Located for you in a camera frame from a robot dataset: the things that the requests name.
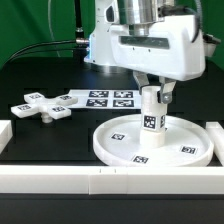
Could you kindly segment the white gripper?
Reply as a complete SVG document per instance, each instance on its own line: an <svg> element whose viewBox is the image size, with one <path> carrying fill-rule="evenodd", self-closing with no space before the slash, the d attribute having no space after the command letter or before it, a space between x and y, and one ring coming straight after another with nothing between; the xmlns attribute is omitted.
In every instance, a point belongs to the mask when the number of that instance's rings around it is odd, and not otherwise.
<svg viewBox="0 0 224 224"><path fill-rule="evenodd" d="M128 26L112 25L112 55L118 66L135 70L133 78L139 94L149 85L146 73L162 76L159 100L169 104L174 80L194 79L205 70L202 32L198 32L197 38L195 33L194 15L166 16L162 22L149 27L148 36L130 35Z"/></svg>

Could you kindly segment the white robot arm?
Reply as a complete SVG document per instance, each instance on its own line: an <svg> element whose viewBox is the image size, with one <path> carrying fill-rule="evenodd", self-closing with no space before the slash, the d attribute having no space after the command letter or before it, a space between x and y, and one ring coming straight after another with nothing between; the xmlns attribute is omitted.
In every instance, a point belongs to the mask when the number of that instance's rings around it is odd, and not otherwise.
<svg viewBox="0 0 224 224"><path fill-rule="evenodd" d="M174 0L95 0L95 29L85 61L108 72L129 69L139 87L159 77L159 101L172 101L177 81L205 69L203 34L197 12Z"/></svg>

